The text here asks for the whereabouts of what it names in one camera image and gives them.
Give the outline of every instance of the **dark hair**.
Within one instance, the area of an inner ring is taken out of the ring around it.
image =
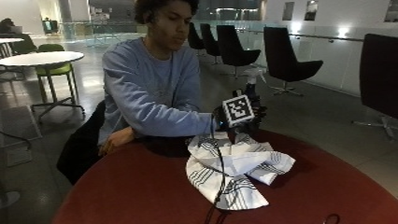
[[[165,7],[170,1],[186,2],[190,6],[192,15],[197,14],[200,0],[137,0],[134,4],[136,16],[134,21],[140,24],[154,21],[154,14],[161,7]],[[146,21],[144,13],[150,12]]]

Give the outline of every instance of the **green chair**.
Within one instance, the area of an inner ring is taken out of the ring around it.
[[[37,52],[37,47],[33,44],[33,41],[29,38],[29,35],[15,34],[13,38],[21,38],[21,39],[24,39],[24,41],[15,42],[12,44],[13,54],[28,54],[28,53],[32,53],[32,52]]]
[[[65,49],[59,44],[44,44],[44,45],[39,46],[39,50],[37,51],[39,52],[52,52],[52,51],[65,51]],[[43,67],[36,67],[36,74],[37,74],[37,78],[39,78],[41,99],[43,99],[43,102],[45,102],[48,96],[47,96],[45,87],[44,87],[44,84],[43,84],[41,77],[47,77],[48,76],[47,70]],[[69,85],[69,91],[70,91],[70,96],[72,96],[72,103],[76,104],[73,87],[72,87],[72,84],[70,84],[70,76],[69,76],[70,74],[72,74],[72,78],[73,78],[73,86],[74,86],[76,95],[78,96],[72,63],[64,63],[64,64],[53,67],[49,70],[49,75],[52,77],[66,75],[66,83]]]

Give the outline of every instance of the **patterned fabric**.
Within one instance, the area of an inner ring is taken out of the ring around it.
[[[254,209],[269,204],[248,176],[270,185],[294,165],[294,159],[273,150],[269,143],[258,143],[246,133],[240,133],[232,145],[226,133],[216,136],[197,135],[189,146],[186,175],[205,198],[214,202],[222,176],[225,188],[217,208],[225,210]],[[218,151],[224,160],[224,172]]]

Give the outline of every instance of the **light blue sweatshirt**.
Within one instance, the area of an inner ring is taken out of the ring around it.
[[[190,136],[210,132],[212,114],[200,113],[200,62],[181,47],[166,61],[142,39],[112,46],[102,58],[105,120],[98,144],[130,126],[138,135]]]

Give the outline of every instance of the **hand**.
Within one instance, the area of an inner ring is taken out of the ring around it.
[[[118,147],[133,141],[134,136],[134,130],[130,127],[116,131],[109,135],[105,143],[102,144],[98,151],[98,156],[105,156],[106,154],[112,153],[114,151],[114,147]]]

